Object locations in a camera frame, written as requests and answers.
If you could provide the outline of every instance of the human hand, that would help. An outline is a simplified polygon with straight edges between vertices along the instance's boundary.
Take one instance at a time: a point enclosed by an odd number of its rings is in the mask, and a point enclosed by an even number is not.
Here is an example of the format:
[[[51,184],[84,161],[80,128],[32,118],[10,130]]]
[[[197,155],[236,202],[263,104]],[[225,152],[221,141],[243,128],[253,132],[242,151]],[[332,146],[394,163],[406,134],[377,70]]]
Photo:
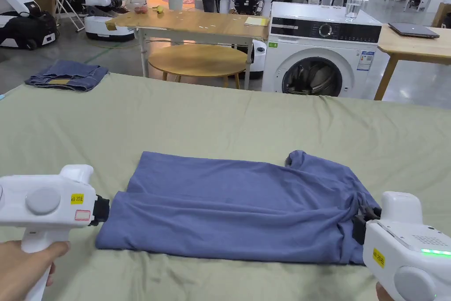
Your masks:
[[[376,294],[379,301],[394,301],[392,297],[387,293],[384,287],[378,282],[376,283]]]
[[[23,300],[49,266],[46,286],[51,286],[55,272],[53,261],[70,247],[69,242],[55,242],[40,252],[26,253],[20,245],[21,241],[0,243],[0,301]]]

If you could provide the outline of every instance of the green led light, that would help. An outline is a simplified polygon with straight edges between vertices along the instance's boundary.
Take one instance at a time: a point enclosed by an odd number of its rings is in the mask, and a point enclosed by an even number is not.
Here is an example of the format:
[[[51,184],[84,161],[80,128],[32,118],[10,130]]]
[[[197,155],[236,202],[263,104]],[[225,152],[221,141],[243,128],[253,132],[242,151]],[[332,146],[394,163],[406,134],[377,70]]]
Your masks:
[[[451,256],[451,252],[447,250],[436,250],[436,249],[421,249],[422,252],[429,255],[437,255],[437,256]]]

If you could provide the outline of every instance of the washing machine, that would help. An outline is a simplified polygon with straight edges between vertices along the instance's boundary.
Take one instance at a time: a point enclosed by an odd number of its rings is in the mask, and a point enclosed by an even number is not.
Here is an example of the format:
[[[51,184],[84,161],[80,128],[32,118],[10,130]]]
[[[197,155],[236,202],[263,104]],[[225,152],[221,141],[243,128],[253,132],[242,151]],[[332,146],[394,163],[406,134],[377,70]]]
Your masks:
[[[360,98],[382,24],[345,7],[274,2],[262,91]]]

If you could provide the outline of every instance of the wooden table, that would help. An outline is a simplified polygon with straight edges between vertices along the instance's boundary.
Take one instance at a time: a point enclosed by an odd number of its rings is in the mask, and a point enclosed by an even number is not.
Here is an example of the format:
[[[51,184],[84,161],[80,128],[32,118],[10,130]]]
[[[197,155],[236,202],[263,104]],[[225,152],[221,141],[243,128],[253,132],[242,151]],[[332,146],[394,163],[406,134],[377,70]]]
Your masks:
[[[387,53],[390,60],[379,83],[375,100],[382,100],[398,60],[451,64],[451,30],[435,27],[430,27],[430,30],[439,34],[440,38],[402,37],[387,24],[382,26],[378,48]]]
[[[149,76],[146,37],[170,38],[174,41],[194,40],[205,44],[237,44],[248,46],[244,89],[249,87],[252,40],[266,40],[267,26],[246,26],[247,15],[223,15],[202,11],[150,11],[144,15],[129,12],[106,22],[109,30],[116,26],[132,27],[139,39],[143,74]]]
[[[163,72],[188,77],[223,77],[224,87],[229,87],[229,75],[235,76],[235,85],[240,89],[239,73],[246,68],[246,54],[221,45],[184,44],[159,48],[149,57],[149,63]]]

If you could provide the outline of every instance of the washing machine control panel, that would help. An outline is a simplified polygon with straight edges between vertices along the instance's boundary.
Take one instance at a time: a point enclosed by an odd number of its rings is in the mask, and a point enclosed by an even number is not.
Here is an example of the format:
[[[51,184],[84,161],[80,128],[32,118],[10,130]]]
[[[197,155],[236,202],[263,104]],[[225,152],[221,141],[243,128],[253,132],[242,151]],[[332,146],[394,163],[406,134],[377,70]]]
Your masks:
[[[270,33],[292,37],[377,43],[381,26],[273,17]]]

